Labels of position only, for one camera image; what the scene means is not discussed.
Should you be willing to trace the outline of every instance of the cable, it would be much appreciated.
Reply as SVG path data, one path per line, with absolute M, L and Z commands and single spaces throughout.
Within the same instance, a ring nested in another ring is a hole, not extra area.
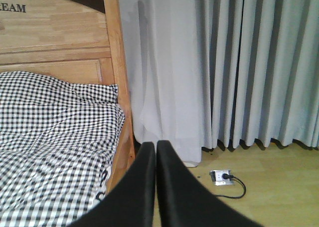
M 225 180 L 226 179 L 231 179 L 231 180 L 235 180 L 236 182 L 240 183 L 241 186 L 244 189 L 244 193 L 240 196 L 226 196 L 226 195 L 215 195 L 216 197 L 225 197 L 225 198 L 229 198 L 229 199 L 240 199 L 242 198 L 245 194 L 246 194 L 246 186 L 244 184 L 244 182 L 242 182 L 240 179 L 238 179 L 237 177 L 233 176 L 233 175 L 228 175 L 228 174 L 223 174 L 222 176 Z

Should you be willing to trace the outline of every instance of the wooden bed frame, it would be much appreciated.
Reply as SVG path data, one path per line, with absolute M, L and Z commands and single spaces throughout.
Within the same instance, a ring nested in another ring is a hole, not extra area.
M 109 192 L 135 159 L 119 0 L 0 0 L 0 72 L 17 70 L 118 84 L 126 120 Z

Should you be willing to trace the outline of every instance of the floor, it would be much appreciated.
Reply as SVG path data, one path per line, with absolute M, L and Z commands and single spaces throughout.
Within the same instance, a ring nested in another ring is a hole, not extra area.
M 202 162 L 189 170 L 212 193 L 238 196 L 242 187 L 215 186 L 210 170 L 230 169 L 241 179 L 247 194 L 238 200 L 220 198 L 226 204 L 266 227 L 319 226 L 319 151 L 293 143 L 271 143 L 227 149 L 220 145 L 202 151 Z M 154 227 L 160 227 L 155 206 Z

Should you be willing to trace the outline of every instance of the electrical outlet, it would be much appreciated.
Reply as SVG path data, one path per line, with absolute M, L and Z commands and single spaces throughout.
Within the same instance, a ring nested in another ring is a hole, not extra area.
M 234 182 L 231 179 L 224 179 L 223 174 L 230 175 L 230 170 L 214 170 L 209 172 L 209 175 L 216 186 L 233 185 Z

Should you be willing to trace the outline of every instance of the black and white checkered duvet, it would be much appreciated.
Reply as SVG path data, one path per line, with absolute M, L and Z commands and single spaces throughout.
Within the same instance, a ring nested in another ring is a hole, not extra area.
M 0 227 L 65 226 L 103 198 L 124 122 L 117 86 L 0 74 Z

